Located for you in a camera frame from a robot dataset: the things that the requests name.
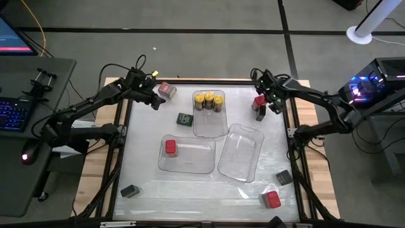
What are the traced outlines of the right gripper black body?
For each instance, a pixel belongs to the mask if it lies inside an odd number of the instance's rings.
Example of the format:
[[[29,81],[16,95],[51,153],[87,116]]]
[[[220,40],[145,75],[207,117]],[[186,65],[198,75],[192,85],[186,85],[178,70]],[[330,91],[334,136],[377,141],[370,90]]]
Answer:
[[[284,104],[281,99],[270,101],[268,107],[275,114],[280,114],[284,111]]]

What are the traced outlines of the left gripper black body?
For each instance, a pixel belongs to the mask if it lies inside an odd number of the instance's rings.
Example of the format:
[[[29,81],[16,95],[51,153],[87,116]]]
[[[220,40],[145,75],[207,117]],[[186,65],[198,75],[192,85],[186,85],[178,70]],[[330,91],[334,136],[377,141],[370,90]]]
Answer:
[[[159,96],[153,91],[156,84],[157,83],[155,81],[141,83],[138,88],[138,94],[135,98],[136,102],[157,104],[159,101]]]

